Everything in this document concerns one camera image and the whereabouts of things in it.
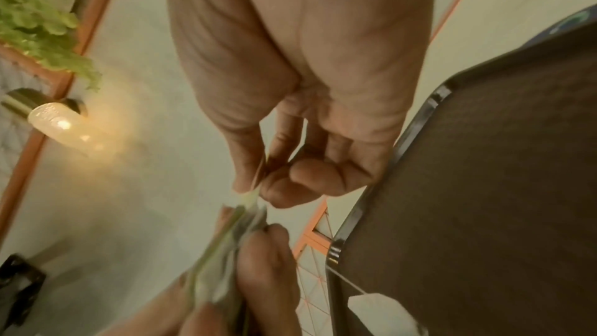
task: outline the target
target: banknote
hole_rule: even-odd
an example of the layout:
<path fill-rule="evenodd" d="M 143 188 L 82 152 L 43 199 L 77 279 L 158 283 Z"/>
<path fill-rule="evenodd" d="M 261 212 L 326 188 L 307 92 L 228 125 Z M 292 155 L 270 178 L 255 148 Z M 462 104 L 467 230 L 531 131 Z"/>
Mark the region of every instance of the banknote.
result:
<path fill-rule="evenodd" d="M 253 231 L 266 226 L 266 208 L 257 204 L 259 188 L 244 196 L 222 230 L 213 238 L 203 255 L 191 267 L 187 292 L 194 307 L 210 302 L 220 308 L 229 329 L 246 336 L 251 317 L 236 287 L 238 251 Z"/>

